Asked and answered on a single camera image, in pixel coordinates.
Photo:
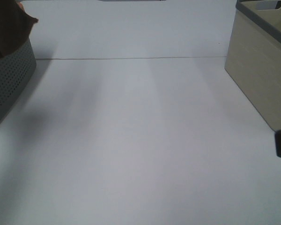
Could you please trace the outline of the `brown towel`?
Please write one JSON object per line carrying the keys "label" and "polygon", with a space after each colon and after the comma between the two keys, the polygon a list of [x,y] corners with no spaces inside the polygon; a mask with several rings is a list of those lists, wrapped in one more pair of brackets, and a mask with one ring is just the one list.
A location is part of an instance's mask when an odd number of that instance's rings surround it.
{"label": "brown towel", "polygon": [[15,0],[0,0],[0,59],[17,51],[28,39],[38,19]]}

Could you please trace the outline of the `beige bin grey rim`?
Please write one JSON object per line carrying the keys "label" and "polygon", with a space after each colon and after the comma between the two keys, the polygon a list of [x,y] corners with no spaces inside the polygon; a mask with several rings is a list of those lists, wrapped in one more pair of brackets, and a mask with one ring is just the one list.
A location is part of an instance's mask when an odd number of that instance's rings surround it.
{"label": "beige bin grey rim", "polygon": [[268,126],[281,130],[281,0],[236,2],[225,70]]}

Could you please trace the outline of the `grey perforated basket orange rim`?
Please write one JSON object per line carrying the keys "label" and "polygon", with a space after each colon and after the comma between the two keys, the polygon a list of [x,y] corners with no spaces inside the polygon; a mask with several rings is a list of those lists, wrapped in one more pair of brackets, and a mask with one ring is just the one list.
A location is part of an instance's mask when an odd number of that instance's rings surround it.
{"label": "grey perforated basket orange rim", "polygon": [[14,53],[0,59],[0,123],[27,86],[36,66],[30,40]]}

